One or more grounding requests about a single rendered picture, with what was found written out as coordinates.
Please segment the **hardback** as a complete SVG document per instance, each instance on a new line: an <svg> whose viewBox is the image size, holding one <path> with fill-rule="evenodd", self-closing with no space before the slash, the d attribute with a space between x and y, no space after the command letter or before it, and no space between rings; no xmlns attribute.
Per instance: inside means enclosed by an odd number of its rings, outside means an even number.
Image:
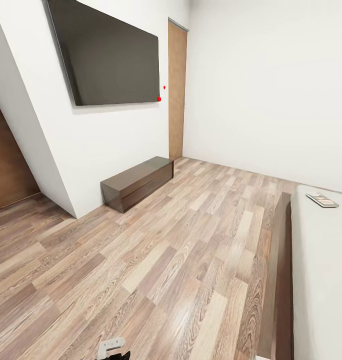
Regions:
<svg viewBox="0 0 342 360"><path fill-rule="evenodd" d="M322 195L321 193L306 193L306 195L314 200L315 202L317 202L319 205L321 205L324 208L333 208L333 207L338 207L339 204L335 203L334 201L332 201L331 199L329 199L328 197L326 197L325 195Z"/></svg>

